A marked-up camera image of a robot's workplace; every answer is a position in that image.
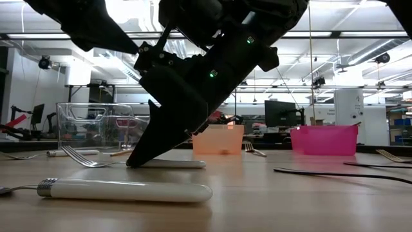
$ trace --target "clear plastic bin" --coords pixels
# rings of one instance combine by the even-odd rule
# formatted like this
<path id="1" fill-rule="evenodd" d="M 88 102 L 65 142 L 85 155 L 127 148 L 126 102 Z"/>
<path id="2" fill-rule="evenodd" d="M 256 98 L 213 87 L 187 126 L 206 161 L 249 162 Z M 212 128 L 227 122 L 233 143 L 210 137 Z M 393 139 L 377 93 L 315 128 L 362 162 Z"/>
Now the clear plastic bin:
<path id="1" fill-rule="evenodd" d="M 195 155 L 240 155 L 242 151 L 243 125 L 210 125 L 203 133 L 193 136 Z"/>
<path id="2" fill-rule="evenodd" d="M 59 149 L 112 152 L 130 148 L 129 125 L 134 121 L 132 107 L 124 104 L 58 103 Z"/>
<path id="3" fill-rule="evenodd" d="M 149 116 L 135 116 L 135 118 L 129 121 L 129 137 L 128 144 L 131 146 L 137 144 L 149 125 Z"/>
<path id="4" fill-rule="evenodd" d="M 292 129 L 292 147 L 302 155 L 354 155 L 358 126 L 300 126 Z"/>

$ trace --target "desk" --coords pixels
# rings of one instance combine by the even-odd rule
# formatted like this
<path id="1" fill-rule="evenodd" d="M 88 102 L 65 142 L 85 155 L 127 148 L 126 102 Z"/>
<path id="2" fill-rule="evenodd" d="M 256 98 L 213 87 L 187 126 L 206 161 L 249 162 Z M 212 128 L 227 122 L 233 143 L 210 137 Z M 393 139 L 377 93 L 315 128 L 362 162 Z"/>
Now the desk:
<path id="1" fill-rule="evenodd" d="M 191 150 L 163 158 L 189 160 Z M 274 173 L 273 167 L 348 171 L 412 179 L 412 172 L 343 166 L 344 161 L 387 164 L 378 155 L 357 157 L 293 156 L 291 151 L 202 155 L 203 170 L 88 169 L 70 158 L 5 160 L 4 186 L 36 184 L 46 178 L 81 178 L 199 183 L 214 196 L 203 204 L 56 200 L 34 191 L 0 198 L 0 231 L 411 231 L 412 186 L 388 180 L 307 177 Z"/>

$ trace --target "pink bin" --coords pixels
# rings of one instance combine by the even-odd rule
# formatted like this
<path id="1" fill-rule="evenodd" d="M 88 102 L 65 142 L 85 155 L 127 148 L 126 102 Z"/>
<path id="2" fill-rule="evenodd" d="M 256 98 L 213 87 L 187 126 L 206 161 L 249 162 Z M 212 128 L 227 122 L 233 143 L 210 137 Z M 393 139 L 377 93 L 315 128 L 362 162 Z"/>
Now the pink bin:
<path id="1" fill-rule="evenodd" d="M 294 152 L 302 155 L 354 155 L 357 126 L 300 126 L 290 132 Z"/>

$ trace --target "transparent container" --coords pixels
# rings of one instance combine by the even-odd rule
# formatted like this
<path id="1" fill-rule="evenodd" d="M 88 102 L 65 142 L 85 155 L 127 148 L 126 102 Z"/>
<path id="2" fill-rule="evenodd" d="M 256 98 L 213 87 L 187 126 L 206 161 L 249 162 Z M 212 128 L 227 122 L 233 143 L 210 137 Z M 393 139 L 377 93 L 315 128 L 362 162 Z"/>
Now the transparent container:
<path id="1" fill-rule="evenodd" d="M 133 148 L 143 135 L 149 125 L 149 116 L 135 116 L 133 119 L 129 120 L 129 130 L 127 137 L 127 144 L 123 148 L 131 149 Z"/>
<path id="2" fill-rule="evenodd" d="M 59 149 L 120 151 L 131 148 L 132 107 L 124 104 L 58 103 Z"/>
<path id="3" fill-rule="evenodd" d="M 241 155 L 243 125 L 209 125 L 198 136 L 193 136 L 195 155 Z"/>

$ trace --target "metal ferrule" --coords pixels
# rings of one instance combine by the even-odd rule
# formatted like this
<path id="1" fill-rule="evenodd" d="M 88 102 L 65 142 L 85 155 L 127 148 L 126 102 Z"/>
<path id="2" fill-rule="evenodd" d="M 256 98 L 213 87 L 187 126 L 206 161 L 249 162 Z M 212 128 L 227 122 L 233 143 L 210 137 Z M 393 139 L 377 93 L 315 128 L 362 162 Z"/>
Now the metal ferrule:
<path id="1" fill-rule="evenodd" d="M 56 156 L 56 151 L 47 151 L 46 152 L 48 157 L 55 157 Z"/>
<path id="2" fill-rule="evenodd" d="M 37 194 L 40 197 L 52 197 L 52 186 L 53 184 L 58 181 L 58 179 L 55 178 L 50 178 L 43 180 L 42 182 L 39 183 L 37 186 Z"/>

